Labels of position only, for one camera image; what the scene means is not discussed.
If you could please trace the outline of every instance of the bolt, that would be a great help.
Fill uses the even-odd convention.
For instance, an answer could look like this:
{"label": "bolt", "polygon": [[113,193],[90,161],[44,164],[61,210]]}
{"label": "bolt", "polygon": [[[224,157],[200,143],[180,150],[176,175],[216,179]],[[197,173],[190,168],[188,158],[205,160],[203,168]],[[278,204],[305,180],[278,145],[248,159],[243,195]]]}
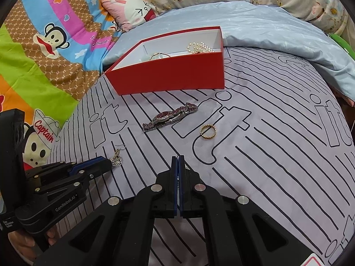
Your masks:
{"label": "bolt", "polygon": [[152,185],[152,187],[150,188],[153,192],[159,192],[159,191],[161,191],[163,188],[162,188],[162,186],[161,185],[159,185],[159,184],[154,184],[154,185]]}
{"label": "bolt", "polygon": [[243,205],[249,203],[249,198],[247,196],[239,196],[237,200],[240,204],[243,204]]}
{"label": "bolt", "polygon": [[195,185],[195,190],[196,191],[205,191],[206,190],[206,186],[205,185],[203,185],[203,184],[196,184]]}
{"label": "bolt", "polygon": [[119,202],[120,202],[120,199],[118,197],[111,197],[109,198],[109,200],[107,200],[107,202],[111,205],[111,206],[114,206],[114,205],[117,205]]}

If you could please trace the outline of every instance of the white tag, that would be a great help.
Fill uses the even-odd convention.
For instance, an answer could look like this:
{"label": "white tag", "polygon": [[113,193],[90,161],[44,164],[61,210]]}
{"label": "white tag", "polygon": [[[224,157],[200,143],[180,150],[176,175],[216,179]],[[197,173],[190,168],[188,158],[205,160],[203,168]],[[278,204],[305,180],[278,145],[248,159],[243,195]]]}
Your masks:
{"label": "white tag", "polygon": [[316,254],[311,254],[301,266],[324,266],[322,260]]}

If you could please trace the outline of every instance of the gold ring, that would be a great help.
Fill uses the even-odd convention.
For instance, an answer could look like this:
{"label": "gold ring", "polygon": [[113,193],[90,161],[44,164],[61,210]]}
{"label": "gold ring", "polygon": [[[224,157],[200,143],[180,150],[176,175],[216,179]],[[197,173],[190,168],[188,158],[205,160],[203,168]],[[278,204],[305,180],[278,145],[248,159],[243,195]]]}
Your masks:
{"label": "gold ring", "polygon": [[[205,135],[202,133],[202,131],[203,131],[204,129],[206,129],[206,128],[213,128],[213,129],[214,129],[214,133],[213,133],[212,136],[205,136]],[[213,126],[213,125],[211,125],[211,124],[208,124],[208,125],[203,126],[203,127],[201,128],[201,131],[200,131],[200,134],[201,134],[202,138],[205,138],[205,139],[212,139],[214,136],[216,136],[216,133],[217,133],[216,127]]]}
{"label": "gold ring", "polygon": [[166,56],[170,57],[170,55],[168,55],[168,54],[159,52],[159,53],[154,53],[154,54],[149,58],[149,61],[150,61],[154,56],[159,55],[159,54],[161,54],[161,55],[166,55]]}

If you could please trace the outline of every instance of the pillow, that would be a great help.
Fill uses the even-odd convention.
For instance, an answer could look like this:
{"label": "pillow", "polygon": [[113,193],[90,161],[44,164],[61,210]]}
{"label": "pillow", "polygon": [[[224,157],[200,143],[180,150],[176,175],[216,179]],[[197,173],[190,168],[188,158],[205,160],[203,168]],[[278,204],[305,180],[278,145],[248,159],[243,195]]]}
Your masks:
{"label": "pillow", "polygon": [[101,0],[101,4],[125,32],[156,17],[144,0]]}

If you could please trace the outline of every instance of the open box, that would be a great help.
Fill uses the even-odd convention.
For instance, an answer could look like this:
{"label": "open box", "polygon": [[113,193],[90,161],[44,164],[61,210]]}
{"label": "open box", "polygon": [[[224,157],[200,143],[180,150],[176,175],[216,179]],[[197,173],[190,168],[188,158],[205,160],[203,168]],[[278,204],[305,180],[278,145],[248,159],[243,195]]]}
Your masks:
{"label": "open box", "polygon": [[[214,52],[191,54],[187,46],[193,42],[204,42]],[[142,62],[159,52],[170,57]],[[118,59],[105,75],[119,95],[224,89],[221,28],[188,29],[142,40]]]}

